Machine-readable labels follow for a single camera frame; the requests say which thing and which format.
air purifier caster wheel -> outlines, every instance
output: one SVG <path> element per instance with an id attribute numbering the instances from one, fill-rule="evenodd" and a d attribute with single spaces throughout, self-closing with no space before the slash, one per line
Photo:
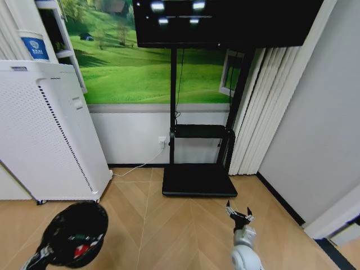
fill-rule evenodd
<path id="1" fill-rule="evenodd" d="M 36 205 L 43 205 L 47 202 L 47 200 L 36 200 Z"/>

black baseboard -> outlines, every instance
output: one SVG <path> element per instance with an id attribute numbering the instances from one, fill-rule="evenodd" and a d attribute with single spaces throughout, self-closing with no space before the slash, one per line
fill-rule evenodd
<path id="1" fill-rule="evenodd" d="M 315 239 L 315 242 L 341 270 L 356 270 L 349 261 L 334 247 L 328 239 Z"/>
<path id="2" fill-rule="evenodd" d="M 108 163 L 107 164 L 107 166 L 109 166 L 109 168 L 135 168 L 140 165 L 142 165 L 142 164 L 134 164 L 134 163 L 130 163 L 130 164 Z M 152 163 L 152 164 L 146 164 L 146 165 L 142 166 L 142 168 L 163 168 L 166 165 L 167 165 L 166 163 Z"/>
<path id="3" fill-rule="evenodd" d="M 305 223 L 305 220 L 291 207 L 291 205 L 271 186 L 271 184 L 261 175 L 261 173 L 257 172 L 256 176 L 260 179 L 260 181 L 266 186 L 266 188 L 271 192 L 271 194 L 278 200 L 278 202 L 285 208 L 285 210 L 292 216 L 292 218 L 297 222 L 299 226 Z"/>

white wall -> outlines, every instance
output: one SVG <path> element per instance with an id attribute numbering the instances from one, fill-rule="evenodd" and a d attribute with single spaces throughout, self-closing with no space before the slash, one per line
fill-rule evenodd
<path id="1" fill-rule="evenodd" d="M 179 124 L 225 124 L 227 112 L 183 112 Z M 169 142 L 170 113 L 91 113 L 107 163 L 144 163 L 160 151 L 158 136 Z M 176 163 L 213 163 L 218 139 L 175 139 Z M 151 163 L 169 163 L 169 146 Z"/>
<path id="2" fill-rule="evenodd" d="M 307 223 L 360 183 L 359 14 L 337 2 L 259 169 Z"/>

television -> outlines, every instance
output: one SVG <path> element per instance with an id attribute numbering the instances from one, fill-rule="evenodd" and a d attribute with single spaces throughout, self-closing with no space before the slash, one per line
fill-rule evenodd
<path id="1" fill-rule="evenodd" d="M 151 48 L 301 46 L 323 0 L 133 0 L 137 43 Z"/>

power outlet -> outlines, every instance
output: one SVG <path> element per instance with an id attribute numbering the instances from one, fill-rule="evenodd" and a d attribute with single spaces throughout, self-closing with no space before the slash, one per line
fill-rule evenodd
<path id="1" fill-rule="evenodd" d="M 159 136 L 158 141 L 159 141 L 161 149 L 164 149 L 166 141 L 167 141 L 166 136 Z"/>

